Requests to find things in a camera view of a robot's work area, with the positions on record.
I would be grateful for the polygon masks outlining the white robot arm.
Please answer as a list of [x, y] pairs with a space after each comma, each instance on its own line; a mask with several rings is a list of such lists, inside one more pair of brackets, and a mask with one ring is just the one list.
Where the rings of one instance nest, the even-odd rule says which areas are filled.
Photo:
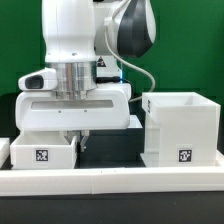
[[130, 124], [131, 87], [97, 77], [97, 60], [140, 57], [156, 36], [150, 0], [42, 0], [46, 67], [21, 77], [21, 143], [77, 137]]

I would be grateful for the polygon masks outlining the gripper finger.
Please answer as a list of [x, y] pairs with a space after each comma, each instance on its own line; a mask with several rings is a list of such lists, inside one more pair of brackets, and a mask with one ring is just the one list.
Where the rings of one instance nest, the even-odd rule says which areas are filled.
[[65, 131], [64, 138], [71, 143], [72, 139], [77, 136], [77, 131]]
[[89, 130], [83, 130], [81, 132], [81, 141], [80, 141], [80, 147], [81, 147], [81, 150], [84, 151], [85, 150], [85, 144], [89, 138], [89, 135], [90, 135], [90, 131]]

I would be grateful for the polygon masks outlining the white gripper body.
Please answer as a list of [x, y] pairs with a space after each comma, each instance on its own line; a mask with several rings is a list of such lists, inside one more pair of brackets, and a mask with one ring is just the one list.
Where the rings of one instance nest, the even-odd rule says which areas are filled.
[[130, 124], [130, 90], [98, 87], [84, 100], [58, 100], [53, 91], [21, 93], [16, 100], [20, 131], [126, 129]]

